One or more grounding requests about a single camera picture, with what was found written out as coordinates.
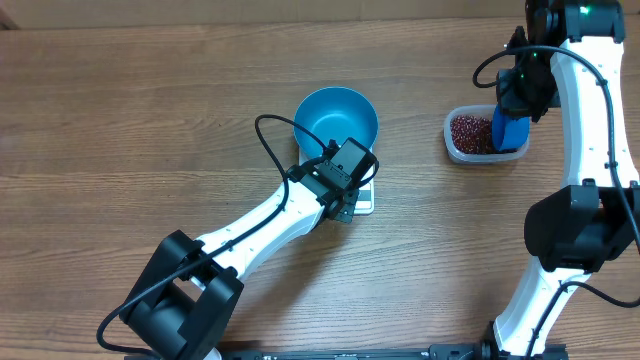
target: container of red beans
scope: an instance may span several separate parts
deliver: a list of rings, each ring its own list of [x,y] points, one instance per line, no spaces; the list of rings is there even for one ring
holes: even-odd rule
[[[463,106],[444,121],[444,142],[451,160],[458,164],[494,164],[521,158],[529,149],[529,139],[519,149],[497,151],[491,139],[495,105]]]

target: wooden table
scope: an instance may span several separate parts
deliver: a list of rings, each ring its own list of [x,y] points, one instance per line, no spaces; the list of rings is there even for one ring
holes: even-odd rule
[[[279,183],[253,119],[293,116],[310,92],[375,105],[376,210],[325,223],[254,273],[225,340],[266,350],[423,348],[475,341],[528,253],[528,208],[559,188],[559,111],[526,156],[460,167],[442,122],[495,103],[471,84],[522,19],[0,33],[0,357],[118,359],[95,343],[158,243],[222,227]],[[640,164],[640,18],[627,19],[627,135]],[[502,66],[510,65],[504,61]],[[490,68],[483,76],[495,76]],[[265,122],[284,164],[291,129]],[[635,249],[591,283],[640,294]],[[637,358],[640,312],[579,291],[550,338],[572,359]],[[107,338],[140,344],[119,321]]]

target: plastic container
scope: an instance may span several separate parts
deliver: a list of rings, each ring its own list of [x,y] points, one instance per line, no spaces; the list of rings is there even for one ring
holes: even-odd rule
[[[462,106],[454,109],[449,113],[444,121],[444,142],[447,145],[447,152],[451,160],[457,164],[495,164],[499,162],[512,161],[521,158],[529,149],[529,139],[522,145],[516,152],[508,154],[491,154],[491,155],[476,155],[465,154],[462,151],[456,149],[453,145],[453,139],[451,138],[451,121],[460,115],[473,115],[481,116],[485,119],[493,120],[493,112],[496,109],[496,105],[473,105]]]

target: blue object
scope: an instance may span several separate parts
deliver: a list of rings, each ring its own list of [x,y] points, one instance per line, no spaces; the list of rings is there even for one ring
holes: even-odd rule
[[[514,119],[502,114],[500,107],[496,106],[491,121],[491,136],[493,146],[498,151],[518,149],[529,137],[530,121],[528,117]]]
[[[345,87],[328,87],[307,96],[293,121],[304,126],[326,145],[335,140],[342,145],[352,137],[371,149],[378,137],[376,110],[359,92]],[[298,145],[309,158],[322,155],[322,148],[310,136],[294,128]]]

